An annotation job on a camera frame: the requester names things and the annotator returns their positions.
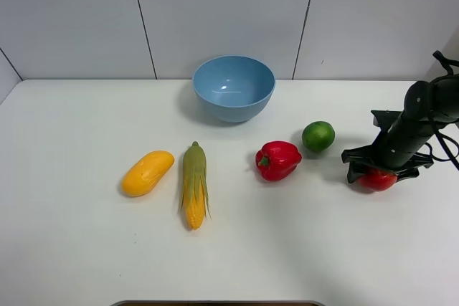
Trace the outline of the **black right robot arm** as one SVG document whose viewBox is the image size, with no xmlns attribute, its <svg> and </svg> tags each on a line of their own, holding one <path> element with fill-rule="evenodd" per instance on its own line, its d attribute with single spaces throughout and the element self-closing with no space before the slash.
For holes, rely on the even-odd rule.
<svg viewBox="0 0 459 306">
<path fill-rule="evenodd" d="M 347 181 L 354 183 L 371 170 L 394 175 L 398 181 L 419 176 L 419 168 L 435 161 L 450 161 L 458 167 L 458 154 L 448 143 L 458 141 L 441 132 L 458 124 L 458 76 L 418 81 L 404 97 L 404 110 L 373 110 L 379 134 L 370 145 L 344 150 L 349 165 Z"/>
</svg>

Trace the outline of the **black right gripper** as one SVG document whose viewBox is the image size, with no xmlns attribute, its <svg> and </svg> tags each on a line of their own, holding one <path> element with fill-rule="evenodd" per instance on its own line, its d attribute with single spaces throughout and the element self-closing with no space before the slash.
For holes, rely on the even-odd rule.
<svg viewBox="0 0 459 306">
<path fill-rule="evenodd" d="M 416 178 L 419 167 L 429 168 L 433 159 L 418 150 L 434 135 L 425 121 L 413 121 L 400 112 L 397 120 L 379 134 L 370 145 L 344 150 L 341 159 L 349 163 L 347 182 L 354 183 L 366 175 L 366 167 L 391 171 L 397 181 Z"/>
</svg>

